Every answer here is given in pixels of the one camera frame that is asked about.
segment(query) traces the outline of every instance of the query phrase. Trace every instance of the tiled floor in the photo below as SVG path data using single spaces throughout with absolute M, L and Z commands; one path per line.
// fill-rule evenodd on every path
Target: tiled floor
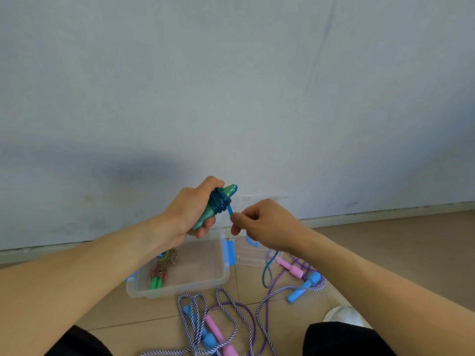
M 325 227 L 318 230 L 366 259 L 475 310 L 475 213 L 414 217 Z M 265 296 L 262 269 L 236 265 L 224 287 L 234 300 L 256 310 Z M 279 285 L 298 284 L 286 274 Z M 310 323 L 319 322 L 331 308 L 347 304 L 328 284 L 322 292 L 305 293 L 295 304 L 277 295 L 269 306 L 269 332 L 281 355 L 298 355 Z M 213 304 L 214 291 L 205 292 Z M 131 299 L 125 284 L 119 285 L 77 324 L 90 330 L 116 356 L 138 355 L 155 348 L 184 348 L 187 339 L 176 298 Z M 238 323 L 233 345 L 240 355 L 247 352 L 246 324 L 231 311 Z M 233 325 L 221 311 L 213 318 L 225 335 Z M 258 333 L 256 345 L 261 345 Z M 267 347 L 264 355 L 271 355 Z

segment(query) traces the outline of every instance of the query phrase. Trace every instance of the clear plastic container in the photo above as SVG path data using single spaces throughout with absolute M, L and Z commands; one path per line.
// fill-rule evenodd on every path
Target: clear plastic container
M 268 253 L 274 252 L 259 245 L 252 246 L 245 237 L 226 241 L 223 231 L 211 230 L 198 240 L 187 236 L 183 244 L 176 248 L 179 259 L 174 266 L 168 266 L 167 281 L 159 289 L 149 289 L 150 270 L 156 259 L 150 260 L 127 279 L 127 293 L 132 298 L 191 293 L 218 287 L 229 278 L 229 266 L 242 263 L 265 266 Z

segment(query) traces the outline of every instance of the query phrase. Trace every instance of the teal jump rope handle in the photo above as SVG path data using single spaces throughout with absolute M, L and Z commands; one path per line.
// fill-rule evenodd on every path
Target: teal jump rope handle
M 229 185 L 229 186 L 226 186 L 226 187 L 223 187 L 221 189 L 221 191 L 223 192 L 223 194 L 225 194 L 227 197 L 231 197 L 233 196 L 236 191 L 237 191 L 237 186 L 232 184 L 232 185 Z M 206 208 L 205 208 L 205 211 L 203 212 L 203 214 L 201 215 L 201 217 L 199 218 L 199 220 L 195 223 L 195 225 L 193 226 L 192 230 L 193 231 L 196 231 L 198 230 L 200 227 L 203 226 L 203 222 L 205 222 L 205 220 L 207 218 L 210 218 L 210 217 L 213 217 L 214 215 L 216 215 L 216 213 L 214 212 L 213 208 L 210 206 L 210 204 L 208 203 L 206 205 Z

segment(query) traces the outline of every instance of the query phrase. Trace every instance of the right hand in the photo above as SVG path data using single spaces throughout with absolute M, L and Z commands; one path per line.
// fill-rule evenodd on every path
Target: right hand
M 262 245 L 296 256 L 301 239 L 310 231 L 290 212 L 269 198 L 249 206 L 243 212 L 234 212 L 231 221 L 233 235 L 245 229 L 251 239 Z

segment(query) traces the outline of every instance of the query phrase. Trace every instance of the jump rope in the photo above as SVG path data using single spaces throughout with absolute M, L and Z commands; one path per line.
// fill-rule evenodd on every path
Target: jump rope
M 228 210 L 229 215 L 232 214 L 232 209 L 230 207 L 230 203 L 231 203 L 230 196 L 233 195 L 236 192 L 237 186 L 235 186 L 235 190 L 233 190 L 233 192 L 230 195 L 229 195 L 228 192 L 226 192 L 227 191 L 226 189 L 227 188 L 218 188 L 217 187 L 210 195 L 210 200 L 208 201 L 208 205 L 211 207 L 211 209 L 213 210 L 213 212 L 215 214 L 218 214 L 218 213 L 220 213 L 222 211 L 225 211 L 225 210 Z M 264 287 L 269 289 L 269 291 L 267 292 L 267 296 L 264 299 L 262 299 L 261 302 L 259 302 L 258 307 L 256 309 L 255 318 L 252 314 L 252 311 L 246 305 L 244 305 L 240 302 L 235 302 L 232 299 L 232 297 L 229 295 L 229 293 L 226 291 L 226 289 L 223 288 L 223 287 L 219 287 L 219 288 L 216 289 L 215 298 L 216 298 L 217 303 L 215 305 L 213 305 L 209 310 L 208 310 L 208 304 L 206 302 L 206 298 L 202 293 L 197 293 L 193 296 L 189 293 L 181 294 L 178 297 L 178 300 L 177 300 L 178 311 L 179 311 L 181 319 L 182 319 L 182 321 L 185 325 L 185 332 L 186 332 L 188 341 L 190 343 L 190 346 L 185 348 L 185 349 L 181 349 L 181 350 L 152 350 L 152 351 L 147 351 L 147 352 L 142 353 L 141 356 L 184 355 L 184 354 L 187 354 L 187 353 L 190 353 L 190 352 L 193 354 L 193 356 L 198 356 L 198 355 L 218 355 L 218 356 L 221 356 L 223 354 L 221 349 L 223 349 L 223 352 L 224 352 L 225 356 L 226 355 L 229 355 L 229 356 L 236 355 L 237 356 L 237 353 L 235 352 L 234 348 L 229 349 L 231 347 L 229 345 L 229 343 L 231 342 L 231 340 L 236 335 L 236 333 L 238 331 L 238 329 L 237 329 L 238 325 L 236 323 L 236 320 L 234 320 L 234 318 L 229 313 L 229 311 L 227 311 L 225 309 L 224 306 L 226 306 L 226 305 L 232 305 L 233 306 L 234 310 L 244 320 L 244 322 L 246 323 L 246 325 L 249 329 L 249 351 L 246 354 L 246 356 L 255 356 L 255 354 L 253 352 L 253 348 L 254 348 L 254 345 L 256 343 L 256 334 L 257 334 L 256 321 L 257 321 L 257 324 L 259 325 L 259 328 L 262 330 L 262 333 L 264 334 L 264 337 L 265 337 L 264 342 L 263 342 L 263 344 L 262 344 L 261 348 L 259 349 L 256 356 L 260 356 L 263 353 L 265 345 L 267 343 L 269 343 L 269 347 L 272 351 L 272 354 L 274 356 L 276 356 L 277 353 L 276 353 L 276 350 L 274 348 L 274 344 L 270 340 L 270 336 L 269 336 L 269 333 L 268 333 L 268 327 L 269 327 L 269 307 L 268 307 L 269 306 L 269 299 L 271 297 L 273 297 L 274 295 L 276 295 L 277 293 L 279 293 L 283 290 L 286 290 L 286 289 L 303 290 L 303 291 L 321 291 L 325 288 L 325 285 L 326 285 L 325 278 L 323 276 L 321 276 L 318 283 L 316 285 L 314 285 L 313 287 L 302 287 L 302 286 L 287 285 L 287 286 L 280 287 L 280 288 L 276 289 L 275 291 L 272 291 L 272 289 L 276 285 L 276 282 L 280 279 L 280 277 L 286 271 L 285 269 L 282 270 L 281 273 L 275 278 L 275 280 L 272 280 L 272 272 L 270 270 L 270 264 L 277 257 L 277 254 L 278 254 L 278 251 L 276 251 L 274 256 L 271 257 L 270 260 L 266 263 L 264 271 L 262 273 L 262 284 L 264 285 Z M 291 257 L 293 259 L 291 265 L 298 264 L 298 265 L 300 265 L 300 268 L 302 270 L 306 270 L 305 274 L 302 276 L 302 279 L 304 281 L 307 281 L 307 277 L 308 277 L 310 272 L 317 272 L 307 262 L 302 263 L 302 261 L 300 261 L 300 259 L 298 259 L 294 256 L 291 256 Z M 269 275 L 270 275 L 270 278 L 271 278 L 271 280 L 270 280 L 271 285 L 270 286 L 266 286 L 266 284 L 264 282 L 265 274 L 266 274 L 267 271 L 269 271 Z M 221 302 L 221 300 L 219 299 L 219 293 L 220 292 L 224 293 L 229 301 Z M 188 313 L 189 313 L 189 316 L 190 316 L 190 322 L 187 321 L 187 317 L 186 317 L 186 314 L 185 314 L 185 311 L 184 311 L 184 307 L 182 307 L 182 305 L 181 305 L 181 301 L 183 299 L 189 299 L 190 300 L 190 305 L 189 305 L 189 310 L 188 310 Z M 203 308 L 202 312 L 199 311 L 198 299 L 203 300 L 204 308 Z M 261 310 L 261 308 L 264 304 L 265 304 L 265 325 L 262 324 L 262 322 L 259 318 L 259 312 L 260 312 L 260 310 Z M 209 348 L 209 349 L 202 349 L 202 348 L 200 348 L 200 343 L 201 343 L 202 336 L 205 333 L 208 334 L 207 330 L 204 327 L 205 318 L 211 311 L 213 311 L 214 309 L 216 309 L 218 307 L 232 321 L 232 323 L 234 325 L 234 330 L 233 330 L 231 336 L 229 336 L 228 339 L 220 342 L 218 345 L 216 345 L 212 348 Z M 249 322 L 249 320 L 243 315 L 243 313 L 239 309 L 240 307 L 242 307 L 250 315 L 251 320 L 252 320 L 252 326 L 251 326 L 251 323 Z M 190 332 L 189 323 L 191 324 L 192 332 Z

